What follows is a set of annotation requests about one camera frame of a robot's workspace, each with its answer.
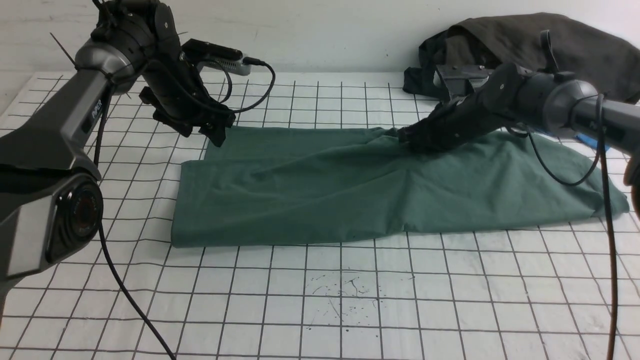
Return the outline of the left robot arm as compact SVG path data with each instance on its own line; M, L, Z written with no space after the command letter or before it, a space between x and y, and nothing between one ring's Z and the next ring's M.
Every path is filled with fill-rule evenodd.
M76 73L25 124L1 137L1 299L91 242L103 219L101 172L85 152L112 97L142 77L153 118L220 146L235 114L208 95L203 66L247 75L240 50L196 39L182 44L172 10L158 0L94 2L98 23L77 51Z

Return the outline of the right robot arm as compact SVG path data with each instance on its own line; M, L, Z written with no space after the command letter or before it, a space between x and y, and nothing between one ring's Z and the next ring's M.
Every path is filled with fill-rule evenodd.
M584 134L630 157L624 184L639 210L640 110L605 99L569 71L529 71L513 63L483 71L447 75L436 70L436 86L448 95L430 115L398 130L398 139L417 153L443 153L501 127L523 125L556 138Z

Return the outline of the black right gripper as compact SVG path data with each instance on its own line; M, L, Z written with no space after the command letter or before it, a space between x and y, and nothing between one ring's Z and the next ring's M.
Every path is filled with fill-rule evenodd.
M472 94L434 109L397 130L398 142L414 153L443 153L502 128L500 115L514 100L515 75L492 75Z

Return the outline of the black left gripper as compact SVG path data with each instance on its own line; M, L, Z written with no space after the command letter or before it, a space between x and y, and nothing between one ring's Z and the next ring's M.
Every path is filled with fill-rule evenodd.
M220 148L224 144L226 129L233 125L235 114L210 96L199 71L180 59L179 53L156 51L142 77L147 86L140 98L154 107L156 121L185 138L198 128L213 146Z

